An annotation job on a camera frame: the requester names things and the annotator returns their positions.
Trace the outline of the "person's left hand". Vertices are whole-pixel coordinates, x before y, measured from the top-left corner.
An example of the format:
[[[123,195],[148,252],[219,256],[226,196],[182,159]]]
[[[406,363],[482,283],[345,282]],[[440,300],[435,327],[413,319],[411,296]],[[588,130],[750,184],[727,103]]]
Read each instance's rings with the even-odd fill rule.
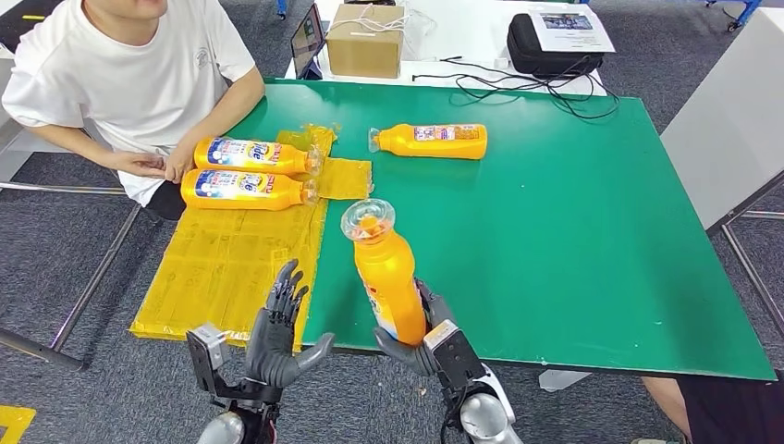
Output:
[[[165,180],[179,184],[186,173],[193,169],[193,155],[198,140],[183,137],[165,161]]]

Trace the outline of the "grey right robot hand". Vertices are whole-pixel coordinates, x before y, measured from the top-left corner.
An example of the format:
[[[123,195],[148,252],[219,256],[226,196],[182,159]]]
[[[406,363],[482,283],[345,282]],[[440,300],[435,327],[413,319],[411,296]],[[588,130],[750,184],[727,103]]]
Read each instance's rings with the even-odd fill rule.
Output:
[[[454,315],[451,313],[446,301],[441,295],[432,292],[429,287],[420,279],[415,278],[414,283],[423,303],[423,309],[426,316],[429,330],[437,327],[444,320],[449,319],[454,321]],[[374,337],[378,348],[387,356],[405,364],[414,373],[419,376],[434,376],[439,370],[440,366],[435,360],[433,354],[422,344],[416,347],[399,342],[393,339],[381,327],[374,328]]]

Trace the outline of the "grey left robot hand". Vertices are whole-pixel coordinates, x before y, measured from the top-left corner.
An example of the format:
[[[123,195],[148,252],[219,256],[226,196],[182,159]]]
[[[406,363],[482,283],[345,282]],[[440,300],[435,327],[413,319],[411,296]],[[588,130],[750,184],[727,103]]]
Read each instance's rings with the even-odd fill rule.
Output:
[[[318,365],[332,351],[336,335],[324,333],[311,348],[295,354],[295,324],[308,286],[292,259],[278,271],[264,306],[256,315],[245,358],[245,377],[283,389]]]

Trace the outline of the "person's right hand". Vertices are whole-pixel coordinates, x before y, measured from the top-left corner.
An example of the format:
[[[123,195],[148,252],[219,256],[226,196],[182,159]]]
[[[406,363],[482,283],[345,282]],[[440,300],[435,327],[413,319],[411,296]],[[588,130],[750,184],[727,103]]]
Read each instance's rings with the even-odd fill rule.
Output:
[[[158,154],[115,151],[107,155],[103,165],[137,177],[165,178],[165,159]]]

